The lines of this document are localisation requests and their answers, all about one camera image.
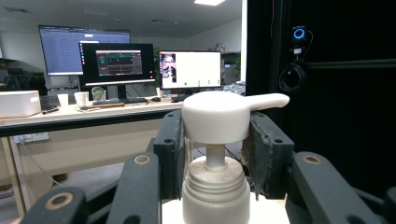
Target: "power strip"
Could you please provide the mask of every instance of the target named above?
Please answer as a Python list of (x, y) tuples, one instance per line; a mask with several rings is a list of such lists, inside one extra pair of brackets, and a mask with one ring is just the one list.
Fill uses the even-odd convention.
[(0, 199), (11, 197), (12, 195), (14, 195), (14, 189), (12, 188), (0, 191)]
[(36, 141), (44, 141), (50, 139), (49, 133), (28, 133), (23, 135), (15, 135), (14, 136), (15, 143), (20, 143), (21, 137), (23, 136), (25, 138), (25, 142), (36, 142)]

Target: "metal bolt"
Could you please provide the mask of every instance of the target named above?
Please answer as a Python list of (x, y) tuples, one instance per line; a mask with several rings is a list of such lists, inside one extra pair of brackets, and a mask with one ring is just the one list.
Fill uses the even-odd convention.
[(141, 155), (134, 158), (134, 163), (139, 165), (149, 163), (149, 161), (150, 161), (150, 156), (147, 155)]
[(322, 160), (315, 156), (304, 156), (303, 160), (314, 165), (319, 165), (322, 163)]
[(56, 194), (52, 196), (47, 202), (46, 202), (46, 209), (48, 210), (57, 210), (62, 207), (65, 207), (69, 203), (73, 201), (73, 194), (70, 192), (62, 192), (59, 194)]

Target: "white desk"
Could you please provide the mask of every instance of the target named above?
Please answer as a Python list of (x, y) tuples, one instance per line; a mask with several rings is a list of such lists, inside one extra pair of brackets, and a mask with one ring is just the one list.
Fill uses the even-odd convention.
[[(122, 162), (146, 150), (149, 140), (161, 127), (163, 116), (181, 108), (182, 103), (170, 101), (162, 99), (147, 105), (125, 105), (88, 113), (78, 112), (76, 105), (70, 105), (47, 115), (1, 119), (3, 148), (0, 149), (4, 154), (0, 153), (0, 160), (6, 158), (20, 216), (50, 190), (52, 183), (10, 136), (49, 132), (49, 140), (25, 144), (49, 175)], [(0, 173), (6, 172), (3, 166), (0, 166)], [(7, 175), (0, 175), (0, 180), (2, 178), (7, 179)]]

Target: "ceiling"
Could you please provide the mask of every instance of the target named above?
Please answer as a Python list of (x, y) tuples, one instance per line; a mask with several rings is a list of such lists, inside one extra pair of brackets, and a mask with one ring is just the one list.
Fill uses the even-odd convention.
[(131, 36), (185, 38), (242, 17), (242, 0), (1, 0), (0, 32), (38, 33), (38, 24), (125, 29)]

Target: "monitor screen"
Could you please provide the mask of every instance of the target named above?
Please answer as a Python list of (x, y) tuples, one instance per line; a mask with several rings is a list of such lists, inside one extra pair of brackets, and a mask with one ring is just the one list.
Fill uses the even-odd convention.
[(80, 43), (79, 48), (82, 86), (155, 81), (152, 44)]
[(39, 25), (48, 76), (82, 75), (79, 43), (130, 43), (128, 30)]
[(159, 59), (163, 90), (220, 87), (220, 52), (163, 50)]

